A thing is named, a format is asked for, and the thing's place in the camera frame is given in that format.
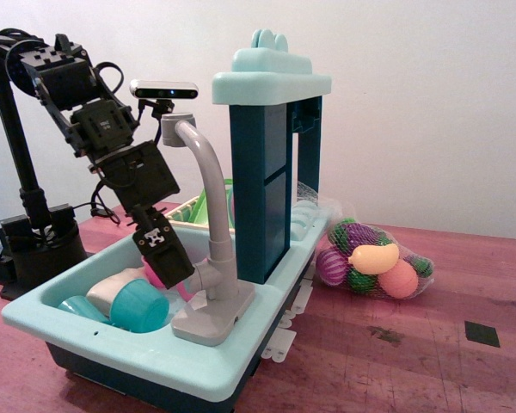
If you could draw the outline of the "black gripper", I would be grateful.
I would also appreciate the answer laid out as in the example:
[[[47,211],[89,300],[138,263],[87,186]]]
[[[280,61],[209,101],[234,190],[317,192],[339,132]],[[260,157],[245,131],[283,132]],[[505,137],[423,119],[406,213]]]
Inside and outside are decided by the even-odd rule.
[[[127,146],[98,159],[95,166],[124,209],[132,211],[132,240],[159,280],[171,288],[188,279],[194,266],[170,222],[154,207],[180,192],[156,144]]]

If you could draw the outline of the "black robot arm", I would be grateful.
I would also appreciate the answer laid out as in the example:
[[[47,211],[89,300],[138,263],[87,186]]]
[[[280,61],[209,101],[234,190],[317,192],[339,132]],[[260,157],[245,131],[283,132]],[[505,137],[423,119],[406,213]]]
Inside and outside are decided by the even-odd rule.
[[[136,230],[133,241],[161,282],[173,287],[194,271],[157,203],[179,192],[152,141],[135,144],[131,109],[105,84],[82,46],[65,35],[53,44],[19,29],[0,31],[0,117],[20,179],[24,214],[1,230],[22,291],[83,261],[86,253],[71,206],[49,207],[40,187],[13,92],[40,101],[76,157],[86,157],[112,189]]]

